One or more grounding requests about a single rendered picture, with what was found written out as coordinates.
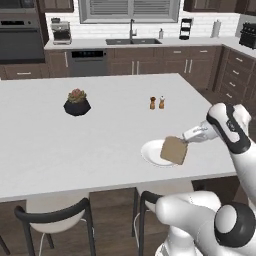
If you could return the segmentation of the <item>dark metal tap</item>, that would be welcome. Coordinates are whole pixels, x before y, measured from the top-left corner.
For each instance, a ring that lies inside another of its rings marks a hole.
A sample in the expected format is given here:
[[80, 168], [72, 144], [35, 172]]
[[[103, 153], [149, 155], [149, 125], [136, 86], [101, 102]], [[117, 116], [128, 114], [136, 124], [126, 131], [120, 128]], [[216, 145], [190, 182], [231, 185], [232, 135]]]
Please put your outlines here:
[[134, 19], [130, 20], [130, 31], [129, 31], [129, 39], [132, 40], [134, 36], [137, 36], [137, 30], [133, 30], [133, 24], [135, 23]]

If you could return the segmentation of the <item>brown wall cupboard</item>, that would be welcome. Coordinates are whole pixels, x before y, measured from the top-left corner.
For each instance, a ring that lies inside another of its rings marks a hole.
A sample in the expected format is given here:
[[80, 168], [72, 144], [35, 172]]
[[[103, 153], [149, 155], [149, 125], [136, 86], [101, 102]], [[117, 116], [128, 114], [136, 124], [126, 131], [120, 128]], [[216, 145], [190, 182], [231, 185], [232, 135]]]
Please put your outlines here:
[[73, 0], [38, 0], [43, 13], [73, 13]]
[[256, 0], [184, 0], [183, 10], [256, 16]]

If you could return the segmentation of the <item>brown base cupboard run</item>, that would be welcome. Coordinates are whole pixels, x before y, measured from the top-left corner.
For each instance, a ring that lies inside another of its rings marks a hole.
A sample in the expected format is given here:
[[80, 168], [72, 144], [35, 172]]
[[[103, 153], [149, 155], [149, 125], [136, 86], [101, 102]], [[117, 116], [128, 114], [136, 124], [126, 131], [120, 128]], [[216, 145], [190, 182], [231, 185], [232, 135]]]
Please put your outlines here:
[[[216, 73], [216, 46], [108, 48], [107, 75], [178, 73], [198, 90], [211, 87]], [[71, 50], [47, 50], [52, 78], [72, 77], [68, 63]]]

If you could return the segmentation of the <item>black chair leg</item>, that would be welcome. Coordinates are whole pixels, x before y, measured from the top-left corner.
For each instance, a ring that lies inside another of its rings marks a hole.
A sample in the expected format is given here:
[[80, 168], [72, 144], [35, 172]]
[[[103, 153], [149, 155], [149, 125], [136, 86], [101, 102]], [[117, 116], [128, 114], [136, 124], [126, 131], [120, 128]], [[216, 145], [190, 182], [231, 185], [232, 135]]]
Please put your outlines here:
[[4, 252], [6, 253], [6, 255], [10, 255], [10, 251], [9, 251], [8, 247], [6, 246], [6, 244], [5, 244], [4, 240], [3, 240], [3, 238], [1, 237], [1, 235], [0, 235], [0, 245], [2, 246], [2, 248], [3, 248]]

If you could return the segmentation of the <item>brown drawer under oven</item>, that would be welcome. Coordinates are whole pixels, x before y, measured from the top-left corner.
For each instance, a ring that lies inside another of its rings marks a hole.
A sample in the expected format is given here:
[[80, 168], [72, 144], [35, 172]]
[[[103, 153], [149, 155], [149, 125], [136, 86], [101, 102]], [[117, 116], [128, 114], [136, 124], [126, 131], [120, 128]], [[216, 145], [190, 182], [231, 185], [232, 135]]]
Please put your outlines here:
[[0, 65], [3, 80], [42, 79], [49, 77], [46, 64], [9, 64]]

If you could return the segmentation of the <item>brown drawer cupboard run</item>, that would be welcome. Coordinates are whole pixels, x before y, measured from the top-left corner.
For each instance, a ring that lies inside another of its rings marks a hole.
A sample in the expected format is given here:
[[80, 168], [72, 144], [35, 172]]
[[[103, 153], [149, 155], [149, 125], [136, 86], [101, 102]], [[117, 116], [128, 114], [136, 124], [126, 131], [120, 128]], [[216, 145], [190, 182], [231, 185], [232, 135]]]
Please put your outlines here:
[[243, 104], [256, 116], [256, 58], [223, 46], [214, 91], [224, 102]]

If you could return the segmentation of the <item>silver coffee machine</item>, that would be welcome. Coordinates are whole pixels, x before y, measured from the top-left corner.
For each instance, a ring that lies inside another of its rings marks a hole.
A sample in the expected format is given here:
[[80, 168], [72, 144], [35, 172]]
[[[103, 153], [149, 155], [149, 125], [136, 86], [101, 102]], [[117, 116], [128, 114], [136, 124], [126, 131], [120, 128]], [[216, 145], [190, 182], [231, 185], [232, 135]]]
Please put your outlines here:
[[60, 18], [51, 19], [54, 45], [69, 45], [72, 42], [70, 23]]

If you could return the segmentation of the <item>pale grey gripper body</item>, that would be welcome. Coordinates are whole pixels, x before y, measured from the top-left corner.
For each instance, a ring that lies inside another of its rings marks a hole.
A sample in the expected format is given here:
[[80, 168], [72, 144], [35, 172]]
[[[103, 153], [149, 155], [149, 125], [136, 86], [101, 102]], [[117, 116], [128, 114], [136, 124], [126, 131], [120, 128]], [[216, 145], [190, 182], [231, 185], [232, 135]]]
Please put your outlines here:
[[199, 143], [207, 139], [207, 128], [203, 126], [193, 127], [182, 134], [186, 143]]

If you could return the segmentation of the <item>black built-in wall oven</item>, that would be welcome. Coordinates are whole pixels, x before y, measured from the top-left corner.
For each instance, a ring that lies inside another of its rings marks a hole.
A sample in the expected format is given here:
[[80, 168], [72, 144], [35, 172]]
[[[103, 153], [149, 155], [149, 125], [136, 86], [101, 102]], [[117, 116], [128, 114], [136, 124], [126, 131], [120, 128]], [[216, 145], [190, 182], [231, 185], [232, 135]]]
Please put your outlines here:
[[43, 61], [35, 0], [0, 0], [0, 64]]

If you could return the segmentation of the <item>white paper towel roll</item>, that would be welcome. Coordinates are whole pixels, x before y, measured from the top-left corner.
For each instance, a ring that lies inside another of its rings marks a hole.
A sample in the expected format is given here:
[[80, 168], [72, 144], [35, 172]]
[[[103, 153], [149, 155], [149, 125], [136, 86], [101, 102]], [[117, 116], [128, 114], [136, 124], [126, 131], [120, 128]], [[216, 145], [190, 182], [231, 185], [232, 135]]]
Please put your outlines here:
[[212, 28], [212, 33], [211, 33], [211, 38], [218, 38], [219, 37], [220, 28], [221, 28], [221, 21], [220, 20], [214, 21], [213, 28]]

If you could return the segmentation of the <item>brown bread slice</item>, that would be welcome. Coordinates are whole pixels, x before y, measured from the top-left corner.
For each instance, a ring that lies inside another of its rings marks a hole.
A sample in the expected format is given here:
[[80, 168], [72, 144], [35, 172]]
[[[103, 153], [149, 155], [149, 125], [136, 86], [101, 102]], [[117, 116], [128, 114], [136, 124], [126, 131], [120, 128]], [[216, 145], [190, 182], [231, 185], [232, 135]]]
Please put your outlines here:
[[160, 157], [174, 164], [182, 165], [188, 150], [188, 143], [178, 137], [168, 136], [163, 143]]

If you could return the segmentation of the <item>grey dishwasher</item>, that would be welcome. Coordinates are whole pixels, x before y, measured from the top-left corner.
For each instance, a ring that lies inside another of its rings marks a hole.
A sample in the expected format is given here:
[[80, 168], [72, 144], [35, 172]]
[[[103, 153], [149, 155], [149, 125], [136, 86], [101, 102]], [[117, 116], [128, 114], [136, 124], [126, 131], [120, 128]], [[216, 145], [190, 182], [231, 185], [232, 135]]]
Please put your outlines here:
[[107, 75], [107, 54], [105, 49], [78, 49], [68, 54], [72, 77]]

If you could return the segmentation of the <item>window with grey blinds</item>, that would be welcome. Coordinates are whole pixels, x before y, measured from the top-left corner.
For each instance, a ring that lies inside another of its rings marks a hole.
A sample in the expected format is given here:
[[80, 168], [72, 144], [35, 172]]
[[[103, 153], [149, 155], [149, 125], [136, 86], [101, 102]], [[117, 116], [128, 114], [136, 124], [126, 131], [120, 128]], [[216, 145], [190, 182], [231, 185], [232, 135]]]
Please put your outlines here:
[[177, 23], [181, 0], [78, 0], [81, 24]]

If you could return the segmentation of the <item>succulent plant in black pot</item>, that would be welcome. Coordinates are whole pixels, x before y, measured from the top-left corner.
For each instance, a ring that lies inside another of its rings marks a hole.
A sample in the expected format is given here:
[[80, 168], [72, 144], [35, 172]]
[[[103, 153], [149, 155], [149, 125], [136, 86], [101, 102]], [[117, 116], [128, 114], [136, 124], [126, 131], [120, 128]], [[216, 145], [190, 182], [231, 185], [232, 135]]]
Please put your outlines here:
[[87, 94], [80, 89], [74, 89], [68, 94], [67, 101], [64, 104], [66, 113], [72, 116], [85, 115], [91, 106], [87, 100]]

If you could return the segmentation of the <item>white round plate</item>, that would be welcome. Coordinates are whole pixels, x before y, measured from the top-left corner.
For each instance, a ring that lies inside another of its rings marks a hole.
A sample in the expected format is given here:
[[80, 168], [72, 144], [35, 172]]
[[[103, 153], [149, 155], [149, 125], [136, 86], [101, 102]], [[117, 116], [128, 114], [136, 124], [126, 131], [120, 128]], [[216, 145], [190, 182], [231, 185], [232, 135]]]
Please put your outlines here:
[[141, 155], [145, 161], [157, 167], [172, 167], [175, 163], [160, 157], [164, 140], [151, 140], [146, 142], [141, 148]]

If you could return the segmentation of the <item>white chair with black back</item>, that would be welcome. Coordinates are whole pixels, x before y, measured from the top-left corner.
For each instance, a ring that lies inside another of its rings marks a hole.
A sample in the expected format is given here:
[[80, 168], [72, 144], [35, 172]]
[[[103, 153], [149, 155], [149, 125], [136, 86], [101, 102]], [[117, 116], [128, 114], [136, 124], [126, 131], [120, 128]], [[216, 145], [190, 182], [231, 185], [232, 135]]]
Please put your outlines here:
[[155, 204], [162, 196], [193, 191], [192, 182], [188, 180], [169, 181], [156, 185], [138, 185], [135, 188], [131, 235], [136, 238], [138, 256], [144, 256], [145, 213], [147, 211], [155, 212]]
[[[52, 234], [67, 231], [84, 221], [87, 224], [90, 256], [96, 256], [94, 226], [90, 204], [90, 194], [79, 192], [74, 194], [47, 196], [40, 199], [26, 200], [26, 209], [16, 206], [14, 214], [21, 221], [29, 256], [41, 256], [44, 237], [49, 246], [54, 248]], [[35, 254], [31, 229], [41, 233], [39, 255]]]

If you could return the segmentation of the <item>black toaster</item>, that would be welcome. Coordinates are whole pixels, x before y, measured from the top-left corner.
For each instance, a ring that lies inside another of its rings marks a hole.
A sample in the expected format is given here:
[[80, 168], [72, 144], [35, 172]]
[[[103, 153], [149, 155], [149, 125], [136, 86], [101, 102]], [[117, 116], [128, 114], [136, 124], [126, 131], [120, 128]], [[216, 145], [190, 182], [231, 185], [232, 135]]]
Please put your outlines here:
[[245, 22], [243, 24], [239, 44], [256, 49], [256, 23]]

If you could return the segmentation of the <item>dark grey sink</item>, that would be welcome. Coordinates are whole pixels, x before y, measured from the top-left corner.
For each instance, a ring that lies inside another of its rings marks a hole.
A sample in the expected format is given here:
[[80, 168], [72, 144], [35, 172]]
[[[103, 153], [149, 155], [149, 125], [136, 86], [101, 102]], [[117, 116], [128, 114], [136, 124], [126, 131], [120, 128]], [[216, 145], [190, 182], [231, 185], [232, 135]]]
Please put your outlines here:
[[141, 45], [141, 44], [162, 44], [158, 39], [106, 39], [107, 45]]

